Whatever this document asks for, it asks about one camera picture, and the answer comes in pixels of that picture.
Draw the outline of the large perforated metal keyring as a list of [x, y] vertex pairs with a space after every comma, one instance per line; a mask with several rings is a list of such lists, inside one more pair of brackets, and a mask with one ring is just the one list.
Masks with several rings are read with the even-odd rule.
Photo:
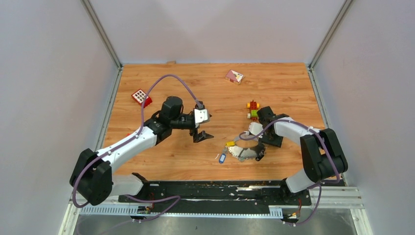
[[252, 145], [250, 147], [247, 147], [245, 145], [239, 146], [238, 142], [244, 141], [239, 136], [235, 137], [233, 141], [235, 141], [236, 145], [232, 147], [227, 147], [227, 150], [232, 156], [237, 158], [240, 162], [251, 159], [255, 160], [255, 157], [259, 155], [265, 155], [266, 147], [264, 144], [259, 142], [258, 138], [251, 140], [255, 143], [255, 145]]

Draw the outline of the blue key tag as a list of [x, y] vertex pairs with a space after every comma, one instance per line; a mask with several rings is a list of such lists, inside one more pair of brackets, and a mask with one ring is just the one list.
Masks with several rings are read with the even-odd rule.
[[222, 153], [222, 154], [220, 155], [220, 157], [219, 157], [218, 162], [219, 162], [220, 164], [223, 164], [223, 163], [224, 163], [224, 161], [225, 161], [225, 159], [226, 159], [226, 154]]

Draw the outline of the yellow key tag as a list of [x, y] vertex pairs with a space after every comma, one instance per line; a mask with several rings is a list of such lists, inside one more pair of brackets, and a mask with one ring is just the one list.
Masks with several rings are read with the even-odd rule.
[[226, 144], [225, 144], [226, 147], [232, 147], [232, 146], [235, 146], [235, 145], [236, 145], [235, 141], [229, 141], [229, 142], [226, 142]]

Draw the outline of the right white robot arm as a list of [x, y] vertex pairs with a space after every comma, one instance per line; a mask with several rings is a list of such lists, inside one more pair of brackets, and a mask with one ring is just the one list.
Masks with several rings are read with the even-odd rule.
[[284, 179], [279, 197], [285, 204], [299, 198], [299, 192], [334, 178], [348, 170], [348, 163], [333, 129], [318, 129], [295, 121], [286, 114], [276, 115], [267, 106], [257, 112], [258, 122], [249, 125], [249, 132], [265, 144], [280, 147], [287, 138], [301, 149], [302, 169]]

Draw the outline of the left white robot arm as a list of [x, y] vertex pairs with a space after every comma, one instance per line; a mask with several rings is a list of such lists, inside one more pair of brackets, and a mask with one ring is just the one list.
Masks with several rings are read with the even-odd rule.
[[97, 151], [83, 150], [69, 180], [73, 187], [72, 195], [79, 193], [93, 206], [110, 196], [121, 195], [130, 195], [138, 202], [145, 202], [150, 196], [150, 189], [144, 185], [143, 177], [114, 173], [134, 156], [168, 138], [174, 129], [189, 130], [194, 143], [211, 139], [212, 135], [198, 131], [199, 126], [209, 122], [212, 116], [204, 104], [195, 105], [188, 114], [183, 113], [183, 107], [181, 98], [170, 96], [161, 109], [132, 134]]

